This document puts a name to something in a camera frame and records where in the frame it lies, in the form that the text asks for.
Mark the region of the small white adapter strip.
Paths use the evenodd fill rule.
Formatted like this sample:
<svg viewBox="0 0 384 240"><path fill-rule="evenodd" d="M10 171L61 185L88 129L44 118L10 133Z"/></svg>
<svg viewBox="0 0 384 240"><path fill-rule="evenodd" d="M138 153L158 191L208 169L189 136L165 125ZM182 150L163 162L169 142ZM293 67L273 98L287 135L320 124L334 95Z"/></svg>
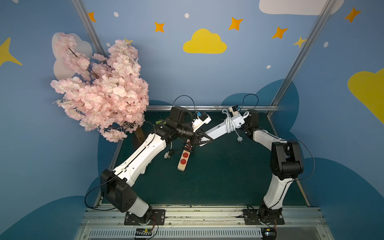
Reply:
<svg viewBox="0 0 384 240"><path fill-rule="evenodd" d="M245 119L242 115L238 114L231 118L230 123L234 123L234 127L227 127L227 120L220 123L219 125L211 128L210 130L206 131L205 134L208 135L213 140L221 137L222 135L225 135L227 133L234 132L234 129L239 129L244 123Z"/></svg>

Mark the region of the beige red socket power strip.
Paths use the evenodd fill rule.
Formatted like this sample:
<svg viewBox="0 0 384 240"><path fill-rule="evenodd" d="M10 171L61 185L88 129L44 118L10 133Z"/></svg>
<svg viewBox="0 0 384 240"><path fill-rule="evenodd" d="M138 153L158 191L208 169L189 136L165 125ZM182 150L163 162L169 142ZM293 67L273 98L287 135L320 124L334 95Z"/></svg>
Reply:
<svg viewBox="0 0 384 240"><path fill-rule="evenodd" d="M191 145L191 142L190 142L190 140L187 140L185 145L184 145L183 152L182 152L179 164L178 164L178 170L179 171L182 171L182 172L185 171L189 157L192 153L192 150L193 150L193 147Z"/></svg>

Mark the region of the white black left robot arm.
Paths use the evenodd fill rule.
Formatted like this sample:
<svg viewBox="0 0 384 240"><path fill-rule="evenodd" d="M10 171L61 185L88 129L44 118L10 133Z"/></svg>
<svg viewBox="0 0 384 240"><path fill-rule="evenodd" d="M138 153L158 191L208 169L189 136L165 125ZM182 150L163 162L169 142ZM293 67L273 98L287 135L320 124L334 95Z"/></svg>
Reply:
<svg viewBox="0 0 384 240"><path fill-rule="evenodd" d="M148 164L168 144L177 138L189 141L191 146L213 141L200 127L211 121L204 112L191 113L181 106L171 108L170 116L154 126L143 144L122 164L112 171L104 170L100 176L101 194L120 212L129 212L139 218L147 217L150 205L142 200L132 186Z"/></svg>

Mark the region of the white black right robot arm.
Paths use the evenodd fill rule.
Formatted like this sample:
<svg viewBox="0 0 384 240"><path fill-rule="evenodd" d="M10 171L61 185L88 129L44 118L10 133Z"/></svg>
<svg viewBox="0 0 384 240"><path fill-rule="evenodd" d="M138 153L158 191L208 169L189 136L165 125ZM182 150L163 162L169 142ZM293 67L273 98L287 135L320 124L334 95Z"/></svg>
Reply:
<svg viewBox="0 0 384 240"><path fill-rule="evenodd" d="M289 187L304 171L302 150L298 141L284 140L259 127L259 113L247 111L243 129L254 142L271 151L272 180L261 209L280 210Z"/></svg>

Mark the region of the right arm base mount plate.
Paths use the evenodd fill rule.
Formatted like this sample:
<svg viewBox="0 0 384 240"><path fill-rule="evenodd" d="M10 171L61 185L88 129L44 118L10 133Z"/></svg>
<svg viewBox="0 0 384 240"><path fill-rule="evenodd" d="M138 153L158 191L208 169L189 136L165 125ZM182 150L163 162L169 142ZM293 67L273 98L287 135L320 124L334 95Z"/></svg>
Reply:
<svg viewBox="0 0 384 240"><path fill-rule="evenodd" d="M259 213L258 209L243 209L243 215L241 218L244 219L246 225L263 225L263 226L282 226L285 224L285 220L280 212L278 215L264 215Z"/></svg>

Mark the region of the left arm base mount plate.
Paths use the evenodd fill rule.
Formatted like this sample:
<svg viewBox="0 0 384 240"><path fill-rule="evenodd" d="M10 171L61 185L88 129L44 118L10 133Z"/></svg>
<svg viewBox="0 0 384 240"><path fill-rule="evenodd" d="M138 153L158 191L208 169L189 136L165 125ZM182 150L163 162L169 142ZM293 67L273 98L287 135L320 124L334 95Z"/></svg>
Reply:
<svg viewBox="0 0 384 240"><path fill-rule="evenodd" d="M126 212L124 225L125 226L149 226L165 224L166 210L165 209L149 209L143 217L138 217L130 212Z"/></svg>

